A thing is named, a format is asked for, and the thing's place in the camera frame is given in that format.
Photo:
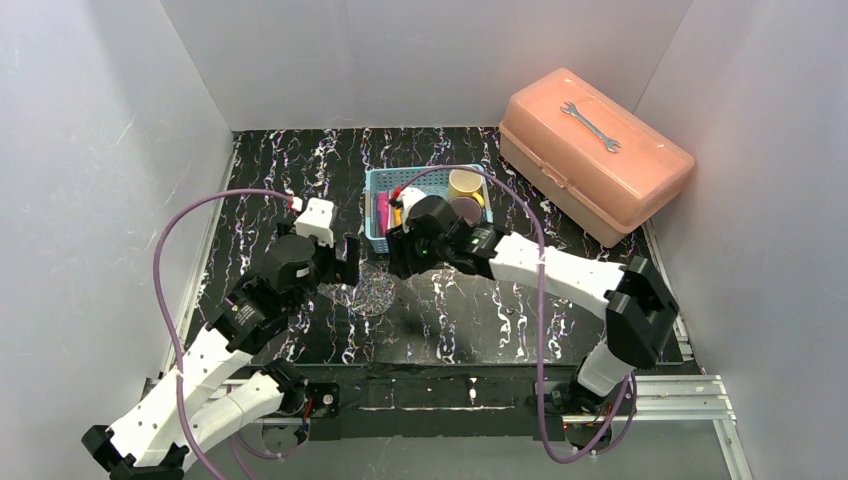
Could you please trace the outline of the clear glass tray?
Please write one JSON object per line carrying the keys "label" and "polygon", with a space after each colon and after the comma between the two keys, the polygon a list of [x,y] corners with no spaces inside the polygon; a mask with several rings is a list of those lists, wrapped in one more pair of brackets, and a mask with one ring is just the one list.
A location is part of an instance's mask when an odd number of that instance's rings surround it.
{"label": "clear glass tray", "polygon": [[359,265],[359,281],[355,286],[322,284],[318,292],[334,304],[364,317],[383,315],[396,298],[396,283],[391,275],[369,264]]}

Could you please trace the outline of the purple mug black rim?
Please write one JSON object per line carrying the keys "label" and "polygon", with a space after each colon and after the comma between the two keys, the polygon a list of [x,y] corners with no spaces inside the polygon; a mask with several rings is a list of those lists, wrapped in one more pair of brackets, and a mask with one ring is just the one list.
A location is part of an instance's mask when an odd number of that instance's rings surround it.
{"label": "purple mug black rim", "polygon": [[449,205],[469,226],[475,226],[484,219],[483,207],[471,197],[455,197]]}

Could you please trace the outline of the yellow mug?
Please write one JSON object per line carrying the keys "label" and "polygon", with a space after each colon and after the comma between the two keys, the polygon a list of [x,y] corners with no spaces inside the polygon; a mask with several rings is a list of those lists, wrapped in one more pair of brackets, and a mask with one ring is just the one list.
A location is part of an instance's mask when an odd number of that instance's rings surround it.
{"label": "yellow mug", "polygon": [[484,177],[473,170],[453,169],[448,176],[448,198],[473,199],[481,208],[486,206],[483,196]]}

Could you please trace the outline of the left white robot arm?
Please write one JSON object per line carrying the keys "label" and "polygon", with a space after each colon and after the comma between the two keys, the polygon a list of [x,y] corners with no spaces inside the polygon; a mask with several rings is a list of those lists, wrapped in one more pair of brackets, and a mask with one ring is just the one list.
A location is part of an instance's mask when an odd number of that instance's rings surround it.
{"label": "left white robot arm", "polygon": [[345,236],[344,258],[333,244],[281,224],[278,237],[243,275],[174,366],[127,414],[94,425],[81,443],[112,479],[181,479],[209,448],[259,417],[298,413],[308,379],[274,360],[224,396],[213,394],[288,328],[321,284],[358,283],[360,242]]}

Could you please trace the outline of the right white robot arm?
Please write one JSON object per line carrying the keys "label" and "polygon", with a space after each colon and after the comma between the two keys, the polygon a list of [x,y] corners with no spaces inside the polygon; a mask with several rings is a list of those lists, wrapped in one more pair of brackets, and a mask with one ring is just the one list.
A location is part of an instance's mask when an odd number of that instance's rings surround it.
{"label": "right white robot arm", "polygon": [[604,339],[550,397],[561,411],[594,411],[633,371],[657,364],[679,306],[650,260],[594,261],[540,247],[490,222],[471,226],[445,199],[413,187],[391,203],[402,210],[401,224],[386,234],[389,271],[398,278],[448,264],[466,275],[536,285],[604,322]]}

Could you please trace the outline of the pink toothpaste tube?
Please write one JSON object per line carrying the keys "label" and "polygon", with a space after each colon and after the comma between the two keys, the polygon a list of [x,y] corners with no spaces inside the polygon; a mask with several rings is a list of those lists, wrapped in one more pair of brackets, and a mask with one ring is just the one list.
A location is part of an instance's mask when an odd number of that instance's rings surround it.
{"label": "pink toothpaste tube", "polygon": [[378,233],[381,237],[384,237],[390,227],[391,222],[391,206],[389,193],[386,191],[379,192],[376,197],[376,202]]}

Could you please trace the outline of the pink plastic toolbox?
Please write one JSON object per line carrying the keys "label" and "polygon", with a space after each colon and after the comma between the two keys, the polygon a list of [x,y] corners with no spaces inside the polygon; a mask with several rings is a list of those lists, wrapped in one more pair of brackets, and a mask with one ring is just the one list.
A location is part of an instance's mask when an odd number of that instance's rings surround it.
{"label": "pink plastic toolbox", "polygon": [[[560,107],[574,103],[618,153]],[[571,71],[513,94],[499,124],[500,156],[589,236],[617,245],[676,197],[692,155]]]}

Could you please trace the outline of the silver wrench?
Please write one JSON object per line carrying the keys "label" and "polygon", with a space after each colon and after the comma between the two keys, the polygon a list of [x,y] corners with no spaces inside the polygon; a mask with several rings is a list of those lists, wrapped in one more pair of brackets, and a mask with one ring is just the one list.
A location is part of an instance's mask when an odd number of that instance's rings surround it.
{"label": "silver wrench", "polygon": [[577,119],[583,126],[585,126],[591,133],[599,138],[599,140],[603,143],[604,147],[607,151],[611,153],[618,153],[621,144],[606,134],[604,134],[598,127],[596,127],[591,121],[589,121],[582,113],[578,110],[577,106],[572,103],[566,101],[561,107],[560,110],[568,115],[571,115],[575,119]]}

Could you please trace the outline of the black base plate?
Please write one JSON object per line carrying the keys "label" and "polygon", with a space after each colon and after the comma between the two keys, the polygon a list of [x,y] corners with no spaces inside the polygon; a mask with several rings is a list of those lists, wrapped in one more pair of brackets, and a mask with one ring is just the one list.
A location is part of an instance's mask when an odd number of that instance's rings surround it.
{"label": "black base plate", "polygon": [[515,365],[304,364],[310,438],[539,439],[536,370]]}

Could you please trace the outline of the aluminium rail frame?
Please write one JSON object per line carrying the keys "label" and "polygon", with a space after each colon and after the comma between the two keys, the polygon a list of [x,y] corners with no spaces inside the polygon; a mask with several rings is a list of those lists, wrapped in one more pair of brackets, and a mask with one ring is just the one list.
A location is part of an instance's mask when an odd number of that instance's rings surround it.
{"label": "aluminium rail frame", "polygon": [[637,391],[623,393],[615,388],[611,396],[594,411],[561,411],[551,402],[566,386],[567,368],[557,368],[544,383],[545,422],[552,441],[573,440],[572,430],[581,432],[577,443],[584,447],[590,431],[598,432],[605,418],[615,422],[640,421],[711,421],[734,479],[748,479],[750,468],[735,431],[736,416],[720,376],[714,375],[640,375]]}

